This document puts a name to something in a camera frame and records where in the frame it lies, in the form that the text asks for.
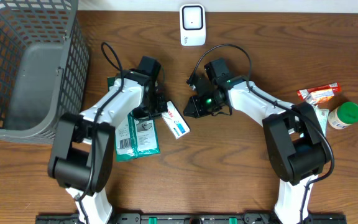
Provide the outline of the white green box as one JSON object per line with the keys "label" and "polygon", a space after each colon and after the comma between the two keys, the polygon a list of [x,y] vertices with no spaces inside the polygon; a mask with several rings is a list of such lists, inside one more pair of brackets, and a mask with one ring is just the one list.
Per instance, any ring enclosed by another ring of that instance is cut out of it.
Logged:
{"label": "white green box", "polygon": [[190,132],[190,127],[172,101],[167,102],[167,112],[162,113],[162,118],[175,139],[179,139]]}

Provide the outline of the large green box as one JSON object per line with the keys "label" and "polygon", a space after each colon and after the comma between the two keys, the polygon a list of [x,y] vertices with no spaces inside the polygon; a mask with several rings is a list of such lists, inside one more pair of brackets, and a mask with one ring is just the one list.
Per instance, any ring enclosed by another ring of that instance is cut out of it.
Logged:
{"label": "large green box", "polygon": [[128,114],[116,128],[115,147],[117,161],[160,154],[155,121],[139,121]]}

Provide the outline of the red stick sachet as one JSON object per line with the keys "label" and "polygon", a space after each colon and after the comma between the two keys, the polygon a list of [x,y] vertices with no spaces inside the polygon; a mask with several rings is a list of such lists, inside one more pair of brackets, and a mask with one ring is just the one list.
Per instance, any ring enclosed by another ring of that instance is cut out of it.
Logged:
{"label": "red stick sachet", "polygon": [[298,97],[310,104],[319,104],[329,101],[336,93],[341,92],[341,86],[338,82],[321,85],[313,88],[298,90]]}

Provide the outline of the orange small box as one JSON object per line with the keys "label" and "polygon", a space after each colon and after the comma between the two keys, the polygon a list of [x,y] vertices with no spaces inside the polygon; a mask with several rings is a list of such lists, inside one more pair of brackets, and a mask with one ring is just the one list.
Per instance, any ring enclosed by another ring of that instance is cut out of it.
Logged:
{"label": "orange small box", "polygon": [[328,102],[331,98],[334,97],[334,92],[332,88],[312,91],[306,98],[305,101],[311,105],[317,105],[320,103]]}

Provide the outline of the teal snack packet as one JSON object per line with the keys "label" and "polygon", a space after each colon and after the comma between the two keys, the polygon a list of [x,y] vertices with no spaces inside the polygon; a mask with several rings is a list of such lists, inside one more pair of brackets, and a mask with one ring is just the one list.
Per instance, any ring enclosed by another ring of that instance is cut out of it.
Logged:
{"label": "teal snack packet", "polygon": [[316,113],[318,123],[321,127],[322,133],[325,136],[326,135],[326,127],[327,127],[327,123],[328,123],[329,110],[319,108],[317,105],[313,105],[313,109],[314,109],[314,112]]}

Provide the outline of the green lid jar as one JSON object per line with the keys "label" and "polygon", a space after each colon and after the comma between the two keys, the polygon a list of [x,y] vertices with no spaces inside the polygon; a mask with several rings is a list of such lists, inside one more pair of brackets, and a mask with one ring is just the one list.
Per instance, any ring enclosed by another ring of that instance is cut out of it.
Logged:
{"label": "green lid jar", "polygon": [[345,102],[331,111],[328,123],[334,129],[345,129],[358,122],[358,105],[353,102]]}

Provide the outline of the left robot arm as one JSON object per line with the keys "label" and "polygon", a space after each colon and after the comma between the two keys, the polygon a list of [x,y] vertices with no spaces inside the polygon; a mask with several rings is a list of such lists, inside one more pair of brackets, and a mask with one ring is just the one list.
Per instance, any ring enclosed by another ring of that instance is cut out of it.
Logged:
{"label": "left robot arm", "polygon": [[113,207],[106,196],[114,157],[116,128],[129,116],[140,121],[161,117],[167,102],[157,77],[162,66],[142,57],[137,68],[121,70],[95,105],[58,120],[48,176],[73,198],[80,223],[107,223]]}

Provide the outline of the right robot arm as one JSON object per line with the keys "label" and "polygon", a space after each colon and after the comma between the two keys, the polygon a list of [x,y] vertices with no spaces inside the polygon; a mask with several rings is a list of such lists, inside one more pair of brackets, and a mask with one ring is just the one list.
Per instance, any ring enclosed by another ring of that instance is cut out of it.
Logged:
{"label": "right robot arm", "polygon": [[273,210],[279,223],[304,223],[314,183],[324,179],[323,167],[334,164],[333,151],[308,103],[294,105],[269,95],[246,76],[235,76],[224,59],[204,66],[205,74],[192,73],[187,84],[196,91],[183,112],[201,118],[216,116],[223,106],[238,110],[264,130],[268,158],[280,178]]}

